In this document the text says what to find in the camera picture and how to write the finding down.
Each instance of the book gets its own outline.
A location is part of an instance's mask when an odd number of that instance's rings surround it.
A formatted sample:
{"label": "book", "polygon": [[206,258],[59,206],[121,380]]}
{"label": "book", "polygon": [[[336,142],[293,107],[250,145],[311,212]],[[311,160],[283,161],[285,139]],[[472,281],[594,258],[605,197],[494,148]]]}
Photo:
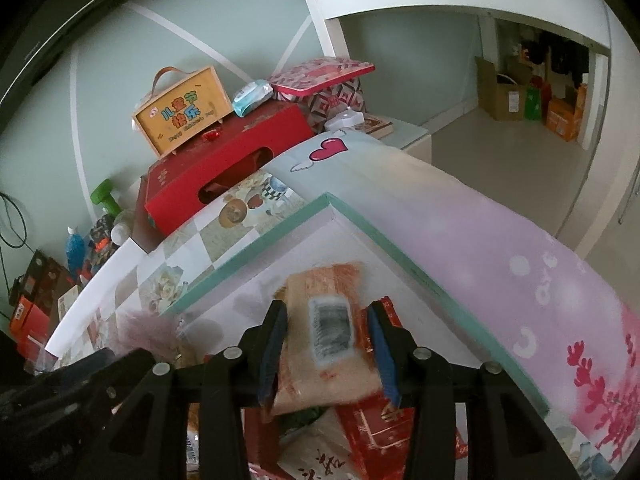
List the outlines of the book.
{"label": "book", "polygon": [[382,139],[382,137],[388,136],[393,132],[394,126],[388,119],[365,113],[364,122],[355,126],[355,129],[365,132],[376,139]]}

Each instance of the black cable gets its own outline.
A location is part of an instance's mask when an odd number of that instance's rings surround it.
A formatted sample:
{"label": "black cable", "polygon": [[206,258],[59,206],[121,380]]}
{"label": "black cable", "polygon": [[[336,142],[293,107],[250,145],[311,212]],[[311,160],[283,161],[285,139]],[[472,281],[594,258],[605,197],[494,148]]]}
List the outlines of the black cable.
{"label": "black cable", "polygon": [[[33,249],[31,249],[29,247],[29,245],[27,244],[27,224],[24,221],[24,216],[22,216],[22,211],[20,211],[20,208],[18,207],[17,203],[15,203],[14,199],[11,198],[6,193],[3,193],[2,191],[0,191],[0,198],[2,198],[2,201],[4,202],[4,210],[6,211],[6,216],[7,216],[8,220],[9,220],[9,227],[11,228],[11,231],[13,231],[14,234],[20,240],[20,244],[19,245],[13,245],[13,244],[9,243],[6,240],[6,238],[4,238],[4,236],[2,236],[2,232],[0,232],[0,240],[2,240],[5,244],[7,244],[12,249],[21,249],[23,247],[27,247],[32,253],[34,253],[35,251]],[[24,231],[24,236],[23,237],[21,237],[18,234],[18,232],[14,229],[14,225],[11,222],[11,215],[9,215],[9,208],[7,206],[7,202],[9,204],[11,204],[12,206],[14,206],[14,209],[16,210],[16,212],[18,213],[18,216],[20,217],[20,222],[22,222],[22,230]]]}
{"label": "black cable", "polygon": [[[34,254],[35,254],[35,251],[33,249],[31,249],[31,247],[29,247],[29,245],[27,243],[27,224],[24,221],[24,216],[22,215],[22,211],[20,211],[20,208],[18,207],[17,203],[15,203],[13,198],[8,196],[6,193],[3,193],[2,191],[0,191],[0,198],[2,198],[2,202],[4,203],[4,210],[6,211],[6,216],[7,216],[7,219],[9,221],[9,228],[18,237],[18,240],[20,240],[20,243],[18,245],[14,245],[14,244],[8,242],[7,239],[4,238],[4,236],[2,236],[2,232],[0,232],[0,266],[2,267],[2,276],[4,277],[4,284],[6,285],[7,297],[10,297],[11,296],[11,288],[9,287],[9,279],[8,279],[8,277],[6,275],[6,268],[4,266],[4,254],[2,254],[2,242],[7,244],[7,246],[12,248],[12,249],[21,249],[23,247],[27,247]],[[14,209],[18,213],[18,216],[20,217],[20,222],[22,222],[22,230],[24,231],[24,236],[20,236],[18,231],[15,230],[13,223],[11,222],[11,215],[9,214],[8,203],[11,204],[14,207]]]}

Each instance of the red gift box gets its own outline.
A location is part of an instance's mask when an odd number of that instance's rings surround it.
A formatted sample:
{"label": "red gift box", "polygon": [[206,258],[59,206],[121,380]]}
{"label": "red gift box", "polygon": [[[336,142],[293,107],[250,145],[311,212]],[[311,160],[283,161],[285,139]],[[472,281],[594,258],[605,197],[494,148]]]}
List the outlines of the red gift box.
{"label": "red gift box", "polygon": [[[402,326],[391,300],[385,296],[380,301],[391,324]],[[414,426],[414,409],[398,410],[382,392],[335,409],[362,480],[401,480]],[[468,447],[456,431],[456,459],[467,455]]]}
{"label": "red gift box", "polygon": [[261,166],[312,137],[297,106],[269,101],[247,117],[232,117],[149,168],[145,209],[168,236],[204,208],[203,191],[222,194]]}
{"label": "red gift box", "polygon": [[311,129],[319,134],[328,119],[347,107],[366,111],[359,76],[375,69],[373,63],[319,57],[273,75],[270,83],[274,98],[298,104]]}

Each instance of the orange box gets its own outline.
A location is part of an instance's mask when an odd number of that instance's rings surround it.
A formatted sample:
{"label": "orange box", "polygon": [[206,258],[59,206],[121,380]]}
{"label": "orange box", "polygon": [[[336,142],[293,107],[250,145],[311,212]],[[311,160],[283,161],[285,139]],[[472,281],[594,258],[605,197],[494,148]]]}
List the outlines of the orange box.
{"label": "orange box", "polygon": [[49,317],[35,304],[20,297],[11,316],[9,330],[17,340],[17,350],[22,357],[35,361],[47,341]]}
{"label": "orange box", "polygon": [[580,85],[577,91],[567,87],[567,97],[554,97],[549,102],[546,114],[546,127],[564,140],[574,140],[580,133],[584,103],[587,96],[587,85]]}

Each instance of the plastic bag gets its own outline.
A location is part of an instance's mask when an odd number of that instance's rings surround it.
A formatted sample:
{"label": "plastic bag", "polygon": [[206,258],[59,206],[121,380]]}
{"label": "plastic bag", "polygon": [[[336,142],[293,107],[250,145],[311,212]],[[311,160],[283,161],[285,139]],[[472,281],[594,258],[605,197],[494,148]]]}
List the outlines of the plastic bag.
{"label": "plastic bag", "polygon": [[278,465],[296,480],[362,478],[333,409],[284,444]]}
{"label": "plastic bag", "polygon": [[337,264],[289,276],[281,291],[289,329],[272,415],[368,397],[382,384],[365,352],[360,269]]}
{"label": "plastic bag", "polygon": [[264,79],[252,81],[234,95],[232,105],[236,114],[245,117],[263,102],[273,96],[273,88]]}

